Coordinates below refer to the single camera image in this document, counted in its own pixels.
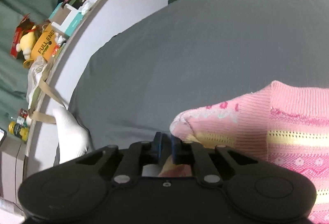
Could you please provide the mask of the pink striped knit sweater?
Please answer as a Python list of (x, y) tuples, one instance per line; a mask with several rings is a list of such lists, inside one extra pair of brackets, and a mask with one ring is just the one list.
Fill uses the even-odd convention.
[(179, 113), (172, 135), (227, 145), (303, 174), (316, 187), (309, 219), (328, 223), (328, 90), (273, 81), (263, 89)]

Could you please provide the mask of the yellow full energy bag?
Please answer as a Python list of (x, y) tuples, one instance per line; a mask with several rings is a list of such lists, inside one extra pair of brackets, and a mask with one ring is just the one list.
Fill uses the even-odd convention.
[(23, 67), (30, 68), (32, 63), (36, 61), (39, 56), (42, 56), (48, 62), (56, 46), (55, 37), (55, 31), (52, 29), (51, 24), (47, 24), (42, 34), (40, 34), (38, 38), (36, 36), (37, 41), (32, 49), (31, 58), (29, 60), (24, 60)]

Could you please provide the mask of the laptop with lit screen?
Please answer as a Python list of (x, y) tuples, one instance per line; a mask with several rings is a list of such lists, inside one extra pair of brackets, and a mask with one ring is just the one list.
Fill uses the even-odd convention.
[(6, 137), (7, 137), (7, 131), (0, 128), (0, 145), (2, 145)]

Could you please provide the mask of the white glove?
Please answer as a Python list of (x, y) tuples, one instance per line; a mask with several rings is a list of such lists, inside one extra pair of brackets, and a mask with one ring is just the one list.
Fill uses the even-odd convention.
[(69, 162), (92, 150), (89, 132), (79, 125), (64, 107), (53, 109), (59, 140), (59, 164)]

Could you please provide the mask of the teal white box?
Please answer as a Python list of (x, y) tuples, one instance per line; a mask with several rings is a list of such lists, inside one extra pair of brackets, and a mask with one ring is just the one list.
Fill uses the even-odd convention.
[(56, 32), (70, 37), (80, 24), (82, 18), (83, 15), (78, 9), (69, 4), (63, 5), (61, 2), (50, 15), (49, 21)]

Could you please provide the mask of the red snack package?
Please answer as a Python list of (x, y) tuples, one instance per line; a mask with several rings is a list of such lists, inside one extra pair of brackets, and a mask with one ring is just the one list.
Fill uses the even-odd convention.
[(23, 16), (22, 20), (18, 24), (18, 26), (15, 29), (15, 33), (13, 36), (12, 44), (11, 44), (11, 49), (10, 49), (10, 55), (14, 59), (22, 59), (21, 53), (16, 49), (16, 46), (20, 43), (21, 38), (23, 35), (28, 34), (29, 32), (32, 31), (33, 26), (35, 25), (34, 22), (30, 20), (30, 14), (26, 14)]

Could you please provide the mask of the yellow plush toy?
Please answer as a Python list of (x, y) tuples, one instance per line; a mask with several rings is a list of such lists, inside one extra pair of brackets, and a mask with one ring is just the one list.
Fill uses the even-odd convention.
[(16, 45), (16, 51), (19, 53), (22, 51), (25, 60), (31, 58), (32, 49), (37, 41), (35, 31), (37, 30), (36, 26), (33, 26), (30, 31), (23, 35)]

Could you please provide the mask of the grey bed sheet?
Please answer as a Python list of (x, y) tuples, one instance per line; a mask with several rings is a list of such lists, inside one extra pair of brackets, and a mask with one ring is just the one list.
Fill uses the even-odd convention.
[(92, 150), (126, 148), (273, 81), (328, 90), (328, 0), (175, 1), (92, 55), (67, 110)]

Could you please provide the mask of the beige canvas tote bag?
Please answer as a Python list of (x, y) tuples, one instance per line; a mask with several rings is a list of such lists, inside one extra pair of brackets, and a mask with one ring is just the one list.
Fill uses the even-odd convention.
[(50, 57), (50, 59), (46, 61), (44, 57), (38, 56), (28, 71), (28, 87), (26, 99), (28, 102), (27, 112), (31, 120), (48, 124), (56, 123), (56, 120), (53, 116), (41, 113), (37, 110), (37, 103), (40, 101), (40, 96), (42, 94), (47, 95), (65, 107), (64, 100), (59, 97), (55, 89), (50, 87), (46, 82), (55, 64), (55, 61), (56, 60), (54, 57)]

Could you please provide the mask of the yellow lid jar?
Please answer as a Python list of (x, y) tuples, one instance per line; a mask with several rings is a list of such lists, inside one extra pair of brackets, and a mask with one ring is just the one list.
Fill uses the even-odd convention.
[(17, 122), (11, 121), (8, 125), (8, 131), (10, 134), (21, 139), (23, 142), (28, 140), (29, 129)]

